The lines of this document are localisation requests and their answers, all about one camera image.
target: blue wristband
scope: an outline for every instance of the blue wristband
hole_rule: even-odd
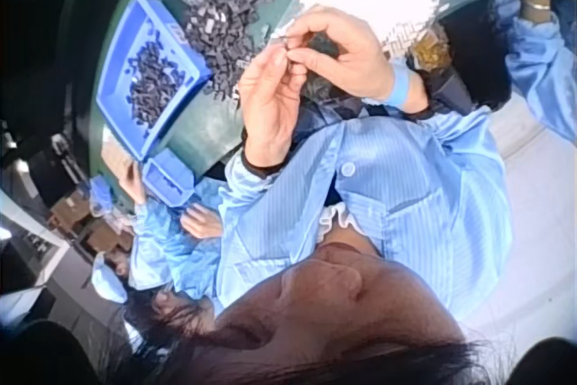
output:
[[[395,83],[390,91],[389,97],[385,101],[365,98],[363,101],[370,105],[389,105],[391,107],[401,108],[408,99],[408,79],[410,69],[406,65],[391,63],[395,75]]]

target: sleeve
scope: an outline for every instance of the sleeve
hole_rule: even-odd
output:
[[[454,225],[453,300],[450,310],[466,317],[493,290],[513,239],[505,168],[489,131],[488,107],[467,115],[435,115],[419,122],[429,129],[460,177]]]
[[[158,245],[159,260],[167,267],[175,291],[185,291],[193,299],[212,297],[220,254],[218,239],[194,239],[165,205],[152,198],[146,206],[137,206],[136,215],[136,242],[151,239]]]
[[[153,289],[172,280],[159,242],[171,236],[168,209],[152,198],[137,206],[131,250],[129,284],[137,290]]]
[[[565,46],[557,16],[533,24],[518,17],[519,0],[495,1],[499,26],[508,37],[506,62],[513,85],[539,122],[575,142],[575,55]]]
[[[226,187],[221,188],[223,203],[218,208],[223,219],[224,235],[227,227],[234,227],[240,217],[272,186],[279,173],[261,179],[248,171],[238,151],[226,164]]]

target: floor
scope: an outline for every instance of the floor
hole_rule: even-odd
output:
[[[491,130],[507,166],[515,241],[499,285],[463,328],[507,372],[542,339],[577,341],[576,153],[534,121],[520,96]]]

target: shirt button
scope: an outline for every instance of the shirt button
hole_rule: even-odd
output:
[[[356,168],[354,167],[354,163],[352,162],[346,162],[341,167],[341,173],[343,174],[343,176],[347,178],[350,178],[352,175],[354,175],[355,170]]]

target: blue plastic tray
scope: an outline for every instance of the blue plastic tray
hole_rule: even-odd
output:
[[[132,106],[126,100],[133,80],[133,68],[128,59],[134,58],[147,41],[155,41],[156,31],[160,32],[163,46],[160,56],[176,62],[179,70],[185,72],[185,79],[147,135],[148,125],[136,123],[132,118]],[[204,58],[188,45],[184,32],[160,0],[130,1],[116,27],[102,71],[96,96],[98,106],[128,151],[140,161],[149,153],[186,96],[211,76]]]
[[[170,207],[184,205],[195,191],[195,176],[170,149],[144,164],[142,182]]]

